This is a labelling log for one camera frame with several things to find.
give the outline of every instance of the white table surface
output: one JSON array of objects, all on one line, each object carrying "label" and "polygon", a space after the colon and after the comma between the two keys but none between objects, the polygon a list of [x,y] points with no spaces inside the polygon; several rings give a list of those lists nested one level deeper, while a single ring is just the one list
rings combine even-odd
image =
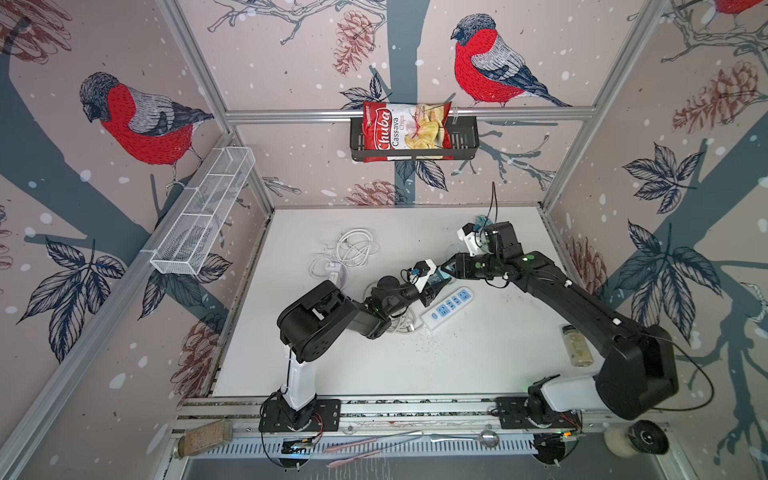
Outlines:
[{"label": "white table surface", "polygon": [[[366,228],[380,243],[381,252],[370,257],[367,266],[350,269],[343,290],[362,301],[363,290],[382,276],[399,277],[400,269],[427,258],[443,263],[446,248],[458,243],[456,230],[486,211],[477,207],[278,210],[214,396],[265,396],[285,383],[288,360],[277,317],[321,281],[310,277],[307,267],[324,244],[352,228]],[[515,227],[525,252],[539,250],[561,266],[535,208],[499,208],[498,221],[504,220]],[[594,348],[593,366],[571,366],[561,337],[566,322],[542,301],[513,284],[499,290],[471,280],[444,287],[436,301],[460,286],[469,287],[475,299],[434,332],[422,328],[409,335],[385,333],[375,340],[349,330],[342,333],[317,360],[318,394],[525,392],[545,376],[600,369],[602,358]],[[417,317],[427,310],[420,302],[412,308]]]}]

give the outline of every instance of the metal spoon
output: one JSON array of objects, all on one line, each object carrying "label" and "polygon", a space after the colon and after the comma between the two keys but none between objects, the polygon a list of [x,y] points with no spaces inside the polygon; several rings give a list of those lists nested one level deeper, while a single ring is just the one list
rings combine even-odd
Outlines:
[{"label": "metal spoon", "polygon": [[476,440],[480,443],[480,445],[486,447],[487,449],[493,449],[494,447],[498,446],[498,435],[496,435],[496,432],[493,430],[483,430],[480,432],[480,435],[476,437],[455,437],[450,435],[440,435],[438,433],[433,433],[429,436],[429,441],[432,443],[436,442],[444,442],[445,440]]}]

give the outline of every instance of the black cable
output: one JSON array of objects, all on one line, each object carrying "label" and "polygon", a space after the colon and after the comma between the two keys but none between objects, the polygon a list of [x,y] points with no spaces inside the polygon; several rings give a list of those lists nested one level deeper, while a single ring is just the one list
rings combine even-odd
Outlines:
[{"label": "black cable", "polygon": [[711,393],[710,393],[710,398],[709,398],[709,399],[707,399],[707,401],[706,401],[706,402],[704,402],[704,403],[702,403],[701,405],[697,405],[697,406],[694,406],[694,407],[688,407],[688,408],[686,408],[686,409],[662,409],[662,408],[660,408],[660,407],[654,407],[656,410],[661,410],[662,412],[691,412],[691,411],[693,411],[693,410],[702,409],[702,408],[704,408],[705,406],[707,406],[707,405],[709,405],[710,403],[712,403],[712,400],[715,398],[715,385],[714,385],[714,383],[712,383],[712,379],[710,378],[710,376],[709,376],[709,375],[707,375],[707,372],[704,372],[704,370],[703,370],[703,369],[702,369],[702,368],[699,366],[699,364],[698,364],[698,363],[696,363],[696,362],[694,362],[694,359],[690,358],[690,356],[689,356],[687,353],[685,353],[685,352],[683,351],[683,349],[681,349],[681,348],[680,348],[680,347],[679,347],[679,346],[678,346],[678,345],[677,345],[675,342],[673,342],[672,340],[669,340],[669,339],[665,339],[665,338],[662,338],[662,337],[660,337],[660,336],[651,335],[650,333],[645,333],[645,332],[642,332],[642,331],[640,332],[640,334],[641,334],[641,335],[645,335],[645,336],[649,336],[649,337],[650,337],[650,338],[652,338],[652,339],[656,339],[656,340],[663,340],[664,342],[669,342],[669,343],[671,343],[672,345],[674,345],[674,347],[675,347],[676,349],[680,350],[680,353],[682,353],[683,355],[685,355],[685,358],[687,358],[689,362],[693,363],[693,365],[694,365],[694,366],[695,366],[695,367],[696,367],[696,368],[699,370],[699,372],[701,372],[701,375],[704,375],[704,378],[705,378],[705,379],[707,379],[707,381],[708,381],[708,382],[709,382],[709,384],[710,384],[710,391],[711,391]]},{"label": "black cable", "polygon": [[496,285],[494,285],[493,283],[491,283],[491,282],[488,282],[488,279],[487,279],[487,278],[485,279],[485,282],[486,282],[488,285],[490,285],[490,286],[492,286],[492,287],[494,287],[494,288],[507,288],[507,285],[509,285],[509,280],[507,280],[507,283],[505,283],[505,284],[504,284],[504,286],[496,286]]}]

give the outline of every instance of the wall shelf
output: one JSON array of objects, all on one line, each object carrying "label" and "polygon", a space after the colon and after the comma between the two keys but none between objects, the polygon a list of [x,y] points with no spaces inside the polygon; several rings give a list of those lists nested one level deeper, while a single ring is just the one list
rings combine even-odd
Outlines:
[{"label": "wall shelf", "polygon": [[160,273],[197,275],[243,188],[255,159],[247,147],[225,147],[150,262]]}]

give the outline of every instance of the power strip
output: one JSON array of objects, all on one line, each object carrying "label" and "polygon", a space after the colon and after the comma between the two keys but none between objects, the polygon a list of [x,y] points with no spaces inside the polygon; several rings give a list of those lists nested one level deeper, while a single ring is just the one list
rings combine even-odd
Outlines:
[{"label": "power strip", "polygon": [[453,318],[459,310],[467,306],[474,298],[475,294],[469,288],[463,286],[424,312],[422,314],[422,322],[430,330],[434,330],[445,323],[446,320]]}]

